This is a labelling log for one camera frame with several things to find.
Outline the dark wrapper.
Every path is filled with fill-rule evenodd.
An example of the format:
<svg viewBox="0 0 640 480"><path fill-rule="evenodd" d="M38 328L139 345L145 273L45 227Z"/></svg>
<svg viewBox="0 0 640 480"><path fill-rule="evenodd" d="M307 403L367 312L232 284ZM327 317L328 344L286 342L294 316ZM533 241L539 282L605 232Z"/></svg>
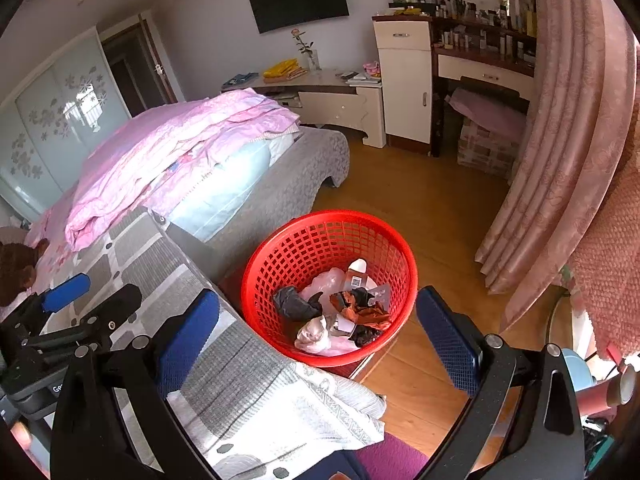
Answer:
<svg viewBox="0 0 640 480"><path fill-rule="evenodd" d="M279 289L272 297L278 312L294 322L308 322L323 314L320 298L322 292L316 292L308 299L300 296L293 286Z"/></svg>

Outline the orange black wrapper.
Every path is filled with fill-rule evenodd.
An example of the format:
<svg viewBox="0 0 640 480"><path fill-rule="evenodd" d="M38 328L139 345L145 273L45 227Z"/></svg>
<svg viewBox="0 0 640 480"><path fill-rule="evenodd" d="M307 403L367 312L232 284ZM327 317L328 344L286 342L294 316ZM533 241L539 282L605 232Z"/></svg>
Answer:
<svg viewBox="0 0 640 480"><path fill-rule="evenodd" d="M330 296L330 303L342 318L354 324L349 340L357 348L367 346L390 328L390 314L363 287L336 292Z"/></svg>

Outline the clear plastic bag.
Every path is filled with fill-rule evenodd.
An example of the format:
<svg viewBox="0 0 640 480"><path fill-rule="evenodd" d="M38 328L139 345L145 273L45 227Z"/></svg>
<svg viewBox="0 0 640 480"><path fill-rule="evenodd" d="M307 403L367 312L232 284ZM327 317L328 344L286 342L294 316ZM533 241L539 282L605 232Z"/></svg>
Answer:
<svg viewBox="0 0 640 480"><path fill-rule="evenodd" d="M345 272L341 269L333 268L319 274L300 292L300 296L304 299L308 299L316 292L322 292L320 298L323 309L322 315L326 318L326 326L328 326L332 346L330 350L315 354L315 356L342 356L358 349L349 340L354 324L342 318L330 303L330 296L336 292L341 292L344 284Z"/></svg>

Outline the brown plush bear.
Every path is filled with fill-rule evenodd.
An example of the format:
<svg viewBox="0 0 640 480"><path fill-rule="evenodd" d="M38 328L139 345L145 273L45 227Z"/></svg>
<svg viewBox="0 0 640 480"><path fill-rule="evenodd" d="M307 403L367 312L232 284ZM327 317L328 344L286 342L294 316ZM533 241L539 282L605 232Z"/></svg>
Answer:
<svg viewBox="0 0 640 480"><path fill-rule="evenodd" d="M9 307L21 293L31 288L36 280L36 265L49 247L44 238L35 247L20 243L1 244L0 306Z"/></svg>

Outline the pink floral bed sheet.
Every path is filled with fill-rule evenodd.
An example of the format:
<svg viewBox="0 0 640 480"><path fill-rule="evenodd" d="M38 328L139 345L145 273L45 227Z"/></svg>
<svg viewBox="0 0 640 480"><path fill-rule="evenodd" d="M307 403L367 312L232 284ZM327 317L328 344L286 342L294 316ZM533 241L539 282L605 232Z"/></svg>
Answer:
<svg viewBox="0 0 640 480"><path fill-rule="evenodd" d="M27 289L26 295L41 294L54 289L78 273L89 274L90 266L96 261L83 259L80 249L73 249L67 243L65 227L68 215L73 208L77 184L63 193L62 197L32 224L25 244L36 246L44 238L49 246L36 265L35 283Z"/></svg>

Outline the grey checkered blanket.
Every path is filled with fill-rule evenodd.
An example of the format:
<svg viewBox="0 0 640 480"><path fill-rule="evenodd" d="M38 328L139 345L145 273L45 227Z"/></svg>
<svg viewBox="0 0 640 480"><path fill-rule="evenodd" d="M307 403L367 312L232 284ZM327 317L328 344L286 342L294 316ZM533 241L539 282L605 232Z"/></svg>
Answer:
<svg viewBox="0 0 640 480"><path fill-rule="evenodd" d="M282 356L239 318L152 214L127 214L89 248L85 300L47 324L76 324L122 286L139 287L136 313L111 347L76 350L53 421L57 479L293 479L330 455L384 439L385 402L346 378ZM155 334L202 289L219 320L182 387L156 388Z"/></svg>

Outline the red plastic basket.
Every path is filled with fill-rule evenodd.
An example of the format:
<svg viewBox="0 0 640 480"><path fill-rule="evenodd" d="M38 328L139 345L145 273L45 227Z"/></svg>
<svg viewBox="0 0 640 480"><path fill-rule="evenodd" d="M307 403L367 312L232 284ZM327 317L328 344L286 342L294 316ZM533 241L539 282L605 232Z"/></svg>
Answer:
<svg viewBox="0 0 640 480"><path fill-rule="evenodd" d="M352 365L404 326L418 292L408 243L359 211L325 210L288 222L250 258L245 321L285 356L318 368Z"/></svg>

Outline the light blue pillow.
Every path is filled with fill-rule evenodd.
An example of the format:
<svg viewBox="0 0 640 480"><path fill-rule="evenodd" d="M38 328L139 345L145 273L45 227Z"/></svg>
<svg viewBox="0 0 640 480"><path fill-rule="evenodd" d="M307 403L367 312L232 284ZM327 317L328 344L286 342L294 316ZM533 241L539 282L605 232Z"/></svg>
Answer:
<svg viewBox="0 0 640 480"><path fill-rule="evenodd" d="M299 136L299 132L289 132L243 145L195 183L166 218L201 242L207 242L229 223L256 183Z"/></svg>

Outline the pink folded quilt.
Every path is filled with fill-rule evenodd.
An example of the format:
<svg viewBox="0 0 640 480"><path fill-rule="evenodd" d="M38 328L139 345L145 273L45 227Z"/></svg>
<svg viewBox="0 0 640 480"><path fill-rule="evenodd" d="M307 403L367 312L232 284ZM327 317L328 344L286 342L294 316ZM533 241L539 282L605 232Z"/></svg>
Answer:
<svg viewBox="0 0 640 480"><path fill-rule="evenodd" d="M298 129L299 116L251 88L154 107L112 133L85 160L67 216L75 252L139 205L167 216L179 192L244 145Z"/></svg>

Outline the purple covered stool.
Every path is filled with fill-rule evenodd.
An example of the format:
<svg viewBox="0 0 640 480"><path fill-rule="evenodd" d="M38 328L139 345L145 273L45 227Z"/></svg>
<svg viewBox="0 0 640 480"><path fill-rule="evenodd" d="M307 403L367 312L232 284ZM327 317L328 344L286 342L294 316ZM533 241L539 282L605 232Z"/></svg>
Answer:
<svg viewBox="0 0 640 480"><path fill-rule="evenodd" d="M520 143L525 131L526 116L489 96L457 88L448 98L449 105L471 122Z"/></svg>

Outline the pink curtain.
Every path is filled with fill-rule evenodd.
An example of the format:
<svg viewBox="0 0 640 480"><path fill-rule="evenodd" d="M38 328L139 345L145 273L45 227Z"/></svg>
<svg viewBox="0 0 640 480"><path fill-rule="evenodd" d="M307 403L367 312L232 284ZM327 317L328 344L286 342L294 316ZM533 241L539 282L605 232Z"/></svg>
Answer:
<svg viewBox="0 0 640 480"><path fill-rule="evenodd" d="M536 0L537 61L508 194L475 260L509 297L507 330L544 293L593 222L631 124L637 41L614 0Z"/></svg>

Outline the white low desk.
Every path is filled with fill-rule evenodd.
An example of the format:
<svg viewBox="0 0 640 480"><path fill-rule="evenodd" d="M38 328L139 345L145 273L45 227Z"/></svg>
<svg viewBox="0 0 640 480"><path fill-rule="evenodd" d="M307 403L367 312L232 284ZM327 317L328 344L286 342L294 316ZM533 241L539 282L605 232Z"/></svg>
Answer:
<svg viewBox="0 0 640 480"><path fill-rule="evenodd" d="M383 87L376 79L355 74L345 78L339 70L296 70L292 77L256 75L239 84L225 84L222 92L253 88L298 115L304 125L335 126L363 133L362 143L384 148Z"/></svg>

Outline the yellow folded cloth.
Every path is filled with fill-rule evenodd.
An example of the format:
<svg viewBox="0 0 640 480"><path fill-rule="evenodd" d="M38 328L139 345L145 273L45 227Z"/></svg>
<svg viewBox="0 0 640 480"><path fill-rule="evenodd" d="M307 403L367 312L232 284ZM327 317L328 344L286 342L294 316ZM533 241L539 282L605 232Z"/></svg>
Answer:
<svg viewBox="0 0 640 480"><path fill-rule="evenodd" d="M284 60L262 73L262 79L266 84L276 84L277 82L290 81L306 75L307 71L299 65L296 58Z"/></svg>

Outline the white tall cabinet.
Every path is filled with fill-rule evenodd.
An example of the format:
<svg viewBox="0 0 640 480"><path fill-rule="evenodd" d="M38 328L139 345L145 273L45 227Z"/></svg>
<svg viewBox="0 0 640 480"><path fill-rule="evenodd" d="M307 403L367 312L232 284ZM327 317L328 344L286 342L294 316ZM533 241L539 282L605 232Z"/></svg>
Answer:
<svg viewBox="0 0 640 480"><path fill-rule="evenodd" d="M433 61L426 21L373 21L386 133L431 143Z"/></svg>

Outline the dark vanity dresser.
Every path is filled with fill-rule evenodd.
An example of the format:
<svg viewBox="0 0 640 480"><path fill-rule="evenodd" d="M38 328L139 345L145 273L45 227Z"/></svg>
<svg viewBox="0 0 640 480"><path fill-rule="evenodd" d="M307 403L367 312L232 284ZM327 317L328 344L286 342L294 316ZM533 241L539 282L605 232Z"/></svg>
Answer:
<svg viewBox="0 0 640 480"><path fill-rule="evenodd" d="M534 94L536 38L511 27L506 10L477 10L464 0L392 0L374 20L426 21L432 40L433 102L431 143L397 136L437 156L444 134L445 100L463 86L527 110Z"/></svg>

